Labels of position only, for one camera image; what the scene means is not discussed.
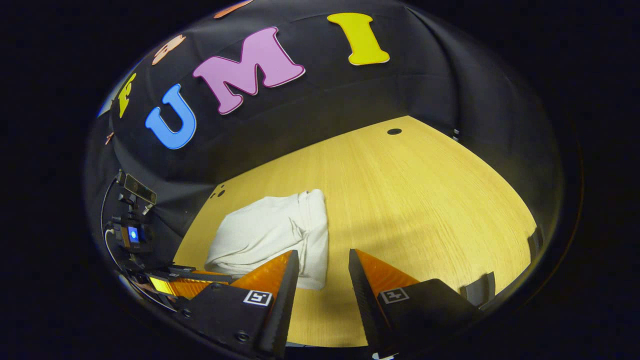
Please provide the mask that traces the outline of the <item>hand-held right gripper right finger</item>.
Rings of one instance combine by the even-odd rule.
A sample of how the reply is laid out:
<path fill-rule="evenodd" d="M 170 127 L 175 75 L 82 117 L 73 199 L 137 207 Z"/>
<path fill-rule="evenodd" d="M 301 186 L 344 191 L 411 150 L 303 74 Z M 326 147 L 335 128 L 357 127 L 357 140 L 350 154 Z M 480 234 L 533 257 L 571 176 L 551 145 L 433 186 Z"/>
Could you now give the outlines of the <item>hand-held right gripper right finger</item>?
<path fill-rule="evenodd" d="M 359 249 L 349 275 L 368 348 L 381 358 L 417 358 L 469 330 L 483 312 L 439 279 L 419 281 Z"/>

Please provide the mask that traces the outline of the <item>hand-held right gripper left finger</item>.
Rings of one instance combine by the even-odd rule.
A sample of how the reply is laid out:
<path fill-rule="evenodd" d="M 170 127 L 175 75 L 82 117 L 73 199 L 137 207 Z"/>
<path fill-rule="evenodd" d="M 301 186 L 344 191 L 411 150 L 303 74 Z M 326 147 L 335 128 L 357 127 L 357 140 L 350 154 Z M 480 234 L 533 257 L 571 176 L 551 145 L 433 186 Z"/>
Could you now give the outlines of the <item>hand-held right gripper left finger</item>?
<path fill-rule="evenodd" d="M 207 285 L 173 319 L 214 358 L 283 358 L 299 266 L 286 251 L 231 284 Z"/>

